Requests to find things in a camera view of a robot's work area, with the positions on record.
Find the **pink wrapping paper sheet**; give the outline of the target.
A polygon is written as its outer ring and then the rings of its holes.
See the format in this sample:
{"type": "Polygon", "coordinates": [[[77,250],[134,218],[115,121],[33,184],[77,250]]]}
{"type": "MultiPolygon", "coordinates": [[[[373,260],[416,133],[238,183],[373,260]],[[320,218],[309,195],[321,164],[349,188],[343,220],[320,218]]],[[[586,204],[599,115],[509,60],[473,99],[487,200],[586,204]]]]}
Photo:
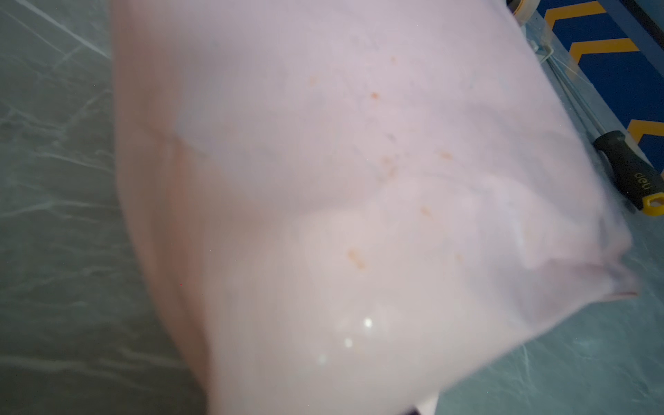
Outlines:
{"type": "Polygon", "coordinates": [[[113,1],[120,205],[211,414],[401,414],[629,229],[503,1],[113,1]]]}

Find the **yellow handled screwdriver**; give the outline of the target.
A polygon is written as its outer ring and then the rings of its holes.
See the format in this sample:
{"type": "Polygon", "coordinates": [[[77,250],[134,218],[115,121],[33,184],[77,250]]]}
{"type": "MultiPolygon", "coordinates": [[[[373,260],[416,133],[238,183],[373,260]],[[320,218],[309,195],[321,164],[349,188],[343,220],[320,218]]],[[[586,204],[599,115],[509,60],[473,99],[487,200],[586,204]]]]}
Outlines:
{"type": "Polygon", "coordinates": [[[611,167],[616,188],[643,214],[663,216],[661,175],[629,147],[622,131],[609,130],[601,123],[590,104],[553,57],[547,58],[546,62],[556,79],[570,93],[572,101],[579,106],[598,132],[598,136],[591,143],[595,150],[603,153],[611,167]]]}

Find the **white tape dispenser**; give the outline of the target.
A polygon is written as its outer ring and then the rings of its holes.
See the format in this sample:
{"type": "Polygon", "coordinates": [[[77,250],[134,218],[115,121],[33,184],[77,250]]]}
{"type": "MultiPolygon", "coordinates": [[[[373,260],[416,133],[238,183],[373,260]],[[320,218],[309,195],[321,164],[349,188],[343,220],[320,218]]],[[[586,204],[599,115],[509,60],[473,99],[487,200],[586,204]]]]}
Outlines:
{"type": "Polygon", "coordinates": [[[541,0],[507,0],[506,5],[520,26],[524,26],[537,11],[541,0]]]}

